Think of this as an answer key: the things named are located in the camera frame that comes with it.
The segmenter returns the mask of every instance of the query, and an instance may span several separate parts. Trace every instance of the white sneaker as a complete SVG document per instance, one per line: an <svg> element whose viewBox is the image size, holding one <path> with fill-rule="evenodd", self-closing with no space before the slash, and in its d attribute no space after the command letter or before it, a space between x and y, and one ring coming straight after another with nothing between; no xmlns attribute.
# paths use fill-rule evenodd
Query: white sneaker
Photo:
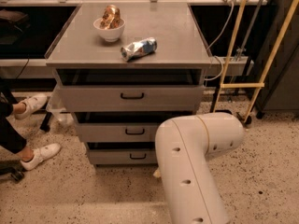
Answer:
<svg viewBox="0 0 299 224"><path fill-rule="evenodd" d="M51 144L45 147L34 149L34 157L31 161L21 161L24 169L30 171L38 166L42 161L46 161L59 153L61 146L59 144Z"/></svg>
<svg viewBox="0 0 299 224"><path fill-rule="evenodd" d="M44 93L39 93L32 96L31 98L24 99L21 102L26 104L26 110L21 114L14 115L18 120L27 118L32 113L36 112L38 109L44 106L47 102L47 96Z"/></svg>

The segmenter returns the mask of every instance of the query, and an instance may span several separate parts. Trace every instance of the drawer handle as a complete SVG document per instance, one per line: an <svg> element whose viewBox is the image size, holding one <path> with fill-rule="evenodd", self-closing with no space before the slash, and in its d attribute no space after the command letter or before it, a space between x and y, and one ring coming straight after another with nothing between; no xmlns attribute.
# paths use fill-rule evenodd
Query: drawer handle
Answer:
<svg viewBox="0 0 299 224"><path fill-rule="evenodd" d="M142 129L141 133L129 133L128 129L125 129L125 134L127 134L127 135L142 135L142 134L144 134L144 132L145 132L145 129Z"/></svg>
<svg viewBox="0 0 299 224"><path fill-rule="evenodd" d="M123 100L141 100L144 97L144 92L141 93L140 96L125 96L123 93L121 93L121 98Z"/></svg>
<svg viewBox="0 0 299 224"><path fill-rule="evenodd" d="M133 157L132 153L130 153L131 160L144 160L147 158L147 154L145 153L143 157Z"/></svg>

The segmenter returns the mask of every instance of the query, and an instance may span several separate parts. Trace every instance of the countertop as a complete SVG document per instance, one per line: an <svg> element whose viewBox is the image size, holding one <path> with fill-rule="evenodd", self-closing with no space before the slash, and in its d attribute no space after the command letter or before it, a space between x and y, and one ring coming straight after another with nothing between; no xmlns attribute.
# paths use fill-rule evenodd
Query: countertop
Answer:
<svg viewBox="0 0 299 224"><path fill-rule="evenodd" d="M50 48L47 66L60 68L203 68L211 65L202 37L186 2L113 3L126 26L121 38L106 42L93 22L109 3L82 4ZM126 62L121 47L155 37L156 52Z"/></svg>

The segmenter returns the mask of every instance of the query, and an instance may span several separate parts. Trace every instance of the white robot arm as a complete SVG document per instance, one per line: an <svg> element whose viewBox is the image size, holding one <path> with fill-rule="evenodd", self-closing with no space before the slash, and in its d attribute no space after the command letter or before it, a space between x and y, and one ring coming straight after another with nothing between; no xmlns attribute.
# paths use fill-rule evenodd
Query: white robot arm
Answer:
<svg viewBox="0 0 299 224"><path fill-rule="evenodd" d="M178 117L156 133L156 155L173 224L229 222L206 158L238 147L241 122L227 113Z"/></svg>

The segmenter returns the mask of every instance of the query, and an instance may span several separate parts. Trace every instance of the soda can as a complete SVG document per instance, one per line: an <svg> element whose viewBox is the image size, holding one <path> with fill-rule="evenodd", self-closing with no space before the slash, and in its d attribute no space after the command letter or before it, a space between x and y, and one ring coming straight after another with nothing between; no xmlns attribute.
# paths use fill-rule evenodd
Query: soda can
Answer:
<svg viewBox="0 0 299 224"><path fill-rule="evenodd" d="M153 37L132 42L121 48L121 56L128 62L131 59L142 57L154 52L157 49L157 41Z"/></svg>
<svg viewBox="0 0 299 224"><path fill-rule="evenodd" d="M101 29L113 29L120 25L121 12L115 5L109 5L105 8L103 18L100 23Z"/></svg>

